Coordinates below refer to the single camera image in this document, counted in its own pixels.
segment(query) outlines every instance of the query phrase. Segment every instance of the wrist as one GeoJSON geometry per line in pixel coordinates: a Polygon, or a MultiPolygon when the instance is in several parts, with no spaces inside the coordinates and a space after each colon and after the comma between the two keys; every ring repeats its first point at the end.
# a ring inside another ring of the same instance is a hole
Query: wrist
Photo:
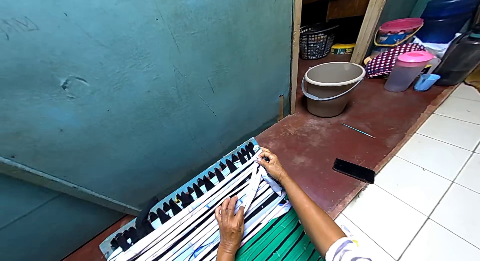
{"type": "Polygon", "coordinates": [[[220,246],[218,247],[216,256],[217,261],[235,261],[235,254],[225,252],[220,246]]]}
{"type": "Polygon", "coordinates": [[[223,242],[220,242],[218,248],[219,248],[218,252],[222,252],[225,255],[232,255],[232,256],[235,256],[238,250],[238,246],[233,245],[231,243],[223,243],[223,242]]]}
{"type": "Polygon", "coordinates": [[[284,183],[288,183],[288,181],[291,180],[290,176],[285,172],[280,178],[279,181],[281,185],[284,185],[284,183]]]}

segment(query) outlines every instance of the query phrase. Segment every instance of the finger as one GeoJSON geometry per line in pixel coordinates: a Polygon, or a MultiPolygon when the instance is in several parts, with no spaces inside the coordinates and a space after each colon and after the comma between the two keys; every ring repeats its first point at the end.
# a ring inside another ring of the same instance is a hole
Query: finger
{"type": "Polygon", "coordinates": [[[227,198],[225,198],[225,200],[222,203],[222,208],[220,209],[220,212],[222,213],[222,220],[227,219],[228,213],[227,213],[226,208],[227,208],[229,202],[230,202],[230,197],[227,197],[227,198]]]}
{"type": "Polygon", "coordinates": [[[267,151],[262,152],[258,157],[260,157],[260,158],[267,157],[269,160],[273,160],[275,158],[275,154],[273,154],[269,150],[267,150],[267,151]]]}
{"type": "Polygon", "coordinates": [[[271,152],[269,149],[267,149],[267,148],[264,148],[264,147],[260,147],[260,148],[261,148],[261,150],[264,151],[264,152],[272,153],[272,152],[271,152]]]}
{"type": "Polygon", "coordinates": [[[221,207],[218,206],[216,209],[215,209],[215,218],[218,222],[218,224],[220,224],[222,222],[222,216],[220,215],[220,209],[221,207]]]}
{"type": "Polygon", "coordinates": [[[269,163],[267,161],[265,161],[263,159],[260,159],[260,158],[257,159],[257,162],[265,168],[267,168],[267,166],[269,165],[269,163]]]}
{"type": "Polygon", "coordinates": [[[245,210],[245,207],[242,206],[238,209],[237,211],[237,215],[235,215],[235,220],[237,220],[238,222],[243,222],[243,211],[245,210]]]}
{"type": "Polygon", "coordinates": [[[237,200],[238,200],[237,196],[234,196],[230,199],[230,203],[227,207],[227,213],[228,213],[229,218],[234,217],[233,214],[235,213],[235,204],[237,203],[237,200]]]}

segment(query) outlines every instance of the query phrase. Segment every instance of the red floor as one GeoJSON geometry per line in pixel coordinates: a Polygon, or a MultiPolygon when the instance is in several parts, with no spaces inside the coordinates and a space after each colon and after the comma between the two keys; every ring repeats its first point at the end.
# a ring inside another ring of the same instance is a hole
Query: red floor
{"type": "MultiPolygon", "coordinates": [[[[299,60],[298,86],[309,66],[330,61],[349,61],[349,55],[329,55],[321,60],[299,60]]],[[[406,141],[412,129],[421,125],[429,113],[452,90],[433,87],[427,92],[387,92],[384,80],[365,79],[352,92],[345,111],[333,118],[315,117],[306,110],[302,90],[297,89],[297,111],[287,116],[256,139],[261,146],[279,156],[282,165],[305,192],[335,218],[363,188],[359,181],[332,170],[336,158],[378,172],[392,150],[406,141]],[[345,123],[370,135],[342,125],[345,123]]],[[[99,244],[112,232],[129,222],[126,216],[64,261],[105,260],[99,244]]]]}

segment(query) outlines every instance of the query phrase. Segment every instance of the green fabric strip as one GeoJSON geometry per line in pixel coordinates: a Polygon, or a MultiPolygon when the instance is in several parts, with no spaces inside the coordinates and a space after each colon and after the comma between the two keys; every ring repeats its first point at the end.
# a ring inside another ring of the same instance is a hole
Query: green fabric strip
{"type": "Polygon", "coordinates": [[[272,219],[238,251],[236,261],[323,261],[293,210],[272,219]]]}
{"type": "Polygon", "coordinates": [[[272,233],[282,225],[285,225],[286,221],[292,221],[295,218],[297,218],[297,214],[294,212],[294,210],[290,210],[288,213],[282,215],[281,217],[277,219],[272,219],[270,220],[253,238],[251,238],[247,243],[245,243],[238,251],[237,251],[237,261],[240,261],[238,259],[239,257],[243,256],[243,252],[247,251],[254,251],[256,248],[258,248],[261,243],[265,238],[270,237],[272,233]]]}

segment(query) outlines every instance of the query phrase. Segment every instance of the plastic basket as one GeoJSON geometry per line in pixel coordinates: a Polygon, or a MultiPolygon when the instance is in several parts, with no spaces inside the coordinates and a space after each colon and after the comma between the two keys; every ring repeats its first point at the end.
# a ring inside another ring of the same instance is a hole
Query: plastic basket
{"type": "Polygon", "coordinates": [[[300,57],[302,59],[320,59],[330,53],[338,25],[325,28],[324,23],[307,25],[300,28],[300,57]]]}

